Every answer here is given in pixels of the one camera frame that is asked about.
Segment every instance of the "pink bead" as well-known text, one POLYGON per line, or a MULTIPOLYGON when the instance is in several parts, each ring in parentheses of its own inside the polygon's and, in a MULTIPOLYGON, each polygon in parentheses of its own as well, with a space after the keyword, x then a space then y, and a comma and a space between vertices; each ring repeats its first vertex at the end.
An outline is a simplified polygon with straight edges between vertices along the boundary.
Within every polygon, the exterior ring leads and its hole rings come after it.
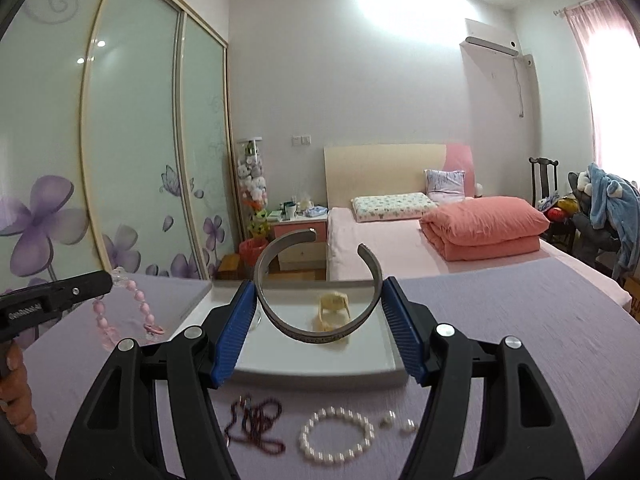
POLYGON ((104 314, 105 308, 104 308, 104 303, 101 302, 100 300, 95 300, 94 301, 94 312, 96 314, 104 314))

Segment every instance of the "blue gripper pad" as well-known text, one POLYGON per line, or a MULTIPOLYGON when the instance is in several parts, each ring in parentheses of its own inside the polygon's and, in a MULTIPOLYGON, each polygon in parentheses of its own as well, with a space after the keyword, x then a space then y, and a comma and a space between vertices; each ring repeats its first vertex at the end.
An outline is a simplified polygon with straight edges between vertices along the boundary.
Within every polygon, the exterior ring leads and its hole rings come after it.
POLYGON ((254 282, 244 280, 231 303, 213 309, 203 323, 209 336, 213 362, 211 382, 219 388, 231 377, 254 318, 257 293, 254 282))
POLYGON ((387 278, 382 284, 382 309, 394 336, 406 372, 424 386, 428 375, 424 342, 404 307, 396 286, 387 278))

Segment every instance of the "pink curtain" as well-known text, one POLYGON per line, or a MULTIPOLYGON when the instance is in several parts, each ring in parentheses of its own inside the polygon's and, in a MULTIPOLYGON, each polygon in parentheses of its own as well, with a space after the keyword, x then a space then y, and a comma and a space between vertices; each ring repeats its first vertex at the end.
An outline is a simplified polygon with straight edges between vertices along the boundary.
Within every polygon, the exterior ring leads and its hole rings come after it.
POLYGON ((615 0, 565 11, 587 74, 595 160, 608 173, 640 181, 640 47, 615 0))

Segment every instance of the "pearl bracelet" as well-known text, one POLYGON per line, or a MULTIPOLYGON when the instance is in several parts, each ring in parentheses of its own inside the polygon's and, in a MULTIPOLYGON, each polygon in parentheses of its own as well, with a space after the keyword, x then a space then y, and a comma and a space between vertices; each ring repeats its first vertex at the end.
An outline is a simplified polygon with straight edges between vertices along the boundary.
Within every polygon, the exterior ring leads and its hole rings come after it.
POLYGON ((373 424, 369 423, 366 416, 359 413, 353 413, 351 410, 344 408, 334 408, 333 406, 322 409, 312 415, 308 422, 300 431, 300 449, 304 452, 305 457, 323 465, 340 465, 349 460, 353 460, 357 456, 363 454, 371 447, 376 435, 373 424), (341 418, 345 422, 360 426, 364 432, 364 438, 351 449, 342 453, 324 453, 316 451, 309 445, 309 433, 322 420, 326 418, 341 418))

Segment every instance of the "hand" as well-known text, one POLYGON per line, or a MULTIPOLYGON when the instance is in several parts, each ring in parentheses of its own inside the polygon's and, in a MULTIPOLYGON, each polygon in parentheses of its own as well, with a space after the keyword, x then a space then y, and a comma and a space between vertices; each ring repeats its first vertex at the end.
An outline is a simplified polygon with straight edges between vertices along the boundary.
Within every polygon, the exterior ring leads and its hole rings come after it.
POLYGON ((11 373, 0 380, 0 400, 4 401, 0 402, 0 407, 18 433, 33 434, 37 430, 36 414, 31 405, 31 389, 20 347, 13 343, 6 357, 11 373))

